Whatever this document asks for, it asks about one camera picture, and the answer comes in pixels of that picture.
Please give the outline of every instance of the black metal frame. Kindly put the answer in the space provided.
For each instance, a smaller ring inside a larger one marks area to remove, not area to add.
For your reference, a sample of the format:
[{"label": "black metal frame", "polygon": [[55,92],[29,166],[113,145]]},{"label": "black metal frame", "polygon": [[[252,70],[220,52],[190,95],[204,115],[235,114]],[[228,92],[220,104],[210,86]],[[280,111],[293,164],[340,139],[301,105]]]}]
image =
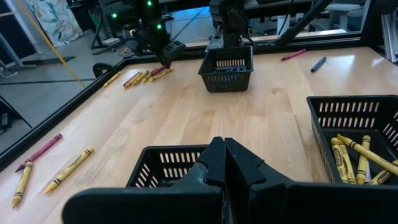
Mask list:
[{"label": "black metal frame", "polygon": [[[372,12],[375,0],[372,1],[369,13],[366,18],[366,24],[362,32],[350,32],[347,34],[333,34],[315,37],[299,37],[283,46],[267,45],[269,41],[256,42],[258,47],[254,54],[273,54],[279,52],[291,52],[294,50],[306,48],[307,50],[325,50],[347,47],[371,47],[381,45],[382,33],[376,33],[379,30],[380,16]],[[177,60],[193,60],[204,58],[206,46],[189,47],[181,54]],[[29,133],[23,136],[18,142],[15,142],[7,150],[0,154],[0,171],[7,167],[12,161],[24,153],[28,148],[35,144],[41,137],[54,128],[58,123],[65,119],[73,110],[84,103],[92,94],[99,90],[103,84],[113,75],[122,70],[127,65],[140,63],[154,63],[157,59],[154,55],[145,55],[136,58],[128,58],[119,62],[112,70],[98,77],[92,84],[87,86],[82,92],[68,101],[63,107],[54,112],[45,121],[33,128]]]}]

